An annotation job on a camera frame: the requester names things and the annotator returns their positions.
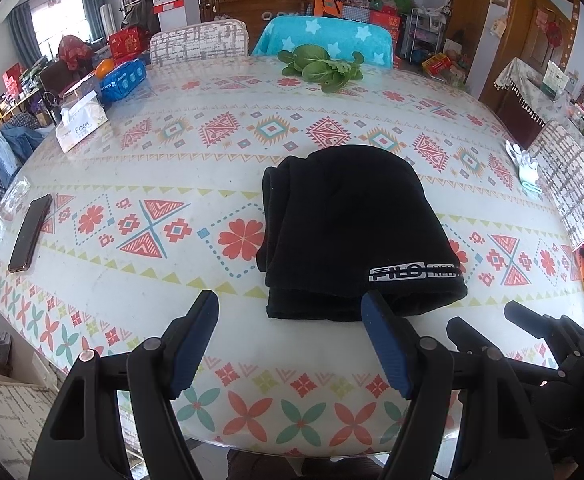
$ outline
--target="window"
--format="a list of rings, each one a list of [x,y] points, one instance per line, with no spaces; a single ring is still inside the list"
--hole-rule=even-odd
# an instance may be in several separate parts
[[[64,36],[90,40],[90,24],[85,17],[83,0],[50,0],[34,7],[32,23],[41,53],[50,59],[58,54],[58,44]]]

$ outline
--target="orange fruit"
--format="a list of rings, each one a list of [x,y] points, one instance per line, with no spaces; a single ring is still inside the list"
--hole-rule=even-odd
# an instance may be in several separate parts
[[[104,59],[96,67],[95,70],[96,77],[98,77],[99,79],[103,79],[114,69],[115,69],[114,60],[111,57],[109,57],[108,59]]]

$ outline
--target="smartphone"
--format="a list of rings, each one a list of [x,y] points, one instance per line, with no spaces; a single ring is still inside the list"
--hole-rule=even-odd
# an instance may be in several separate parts
[[[48,214],[51,203],[52,195],[47,194],[41,198],[37,198],[30,204],[28,212],[23,219],[19,235],[16,237],[16,243],[14,244],[14,250],[12,251],[10,264],[8,265],[9,272],[28,270],[30,268],[38,234],[41,232],[43,221]]]

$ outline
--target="black knit hat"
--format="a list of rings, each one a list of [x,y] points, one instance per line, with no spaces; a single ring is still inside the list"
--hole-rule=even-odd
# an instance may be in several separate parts
[[[419,178],[386,150],[346,145],[288,156],[265,170],[263,205],[256,261],[270,317],[360,320],[360,298],[372,289],[400,316],[467,294]]]

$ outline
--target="curtain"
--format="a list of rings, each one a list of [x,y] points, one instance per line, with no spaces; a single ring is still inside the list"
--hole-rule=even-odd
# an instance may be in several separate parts
[[[34,33],[34,25],[32,25],[30,4],[25,2],[14,7],[8,14],[8,24],[19,60],[26,68],[32,67],[42,54],[38,47],[37,35]]]
[[[90,24],[92,41],[106,37],[103,22],[101,21],[100,9],[102,5],[105,5],[105,0],[83,0],[83,10],[85,11],[85,17]]]

